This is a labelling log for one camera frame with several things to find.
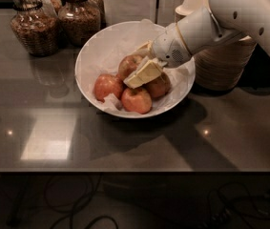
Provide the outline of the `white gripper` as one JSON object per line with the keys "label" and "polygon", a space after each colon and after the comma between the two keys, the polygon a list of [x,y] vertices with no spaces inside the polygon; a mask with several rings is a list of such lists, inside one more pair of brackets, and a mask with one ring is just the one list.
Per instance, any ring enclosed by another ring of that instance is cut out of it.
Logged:
{"label": "white gripper", "polygon": [[135,89],[161,76],[165,66],[177,68],[188,62],[192,55],[182,38],[177,24],[168,26],[152,42],[147,41],[133,51],[143,58],[137,69],[126,77],[124,84]]}

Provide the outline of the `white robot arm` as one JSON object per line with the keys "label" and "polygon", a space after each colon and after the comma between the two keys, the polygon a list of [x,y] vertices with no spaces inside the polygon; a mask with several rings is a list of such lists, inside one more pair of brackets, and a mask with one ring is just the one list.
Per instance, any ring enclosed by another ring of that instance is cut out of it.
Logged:
{"label": "white robot arm", "polygon": [[165,28],[137,50],[145,55],[124,83],[135,89],[176,68],[193,55],[250,36],[270,56],[270,0],[208,0],[202,7]]}

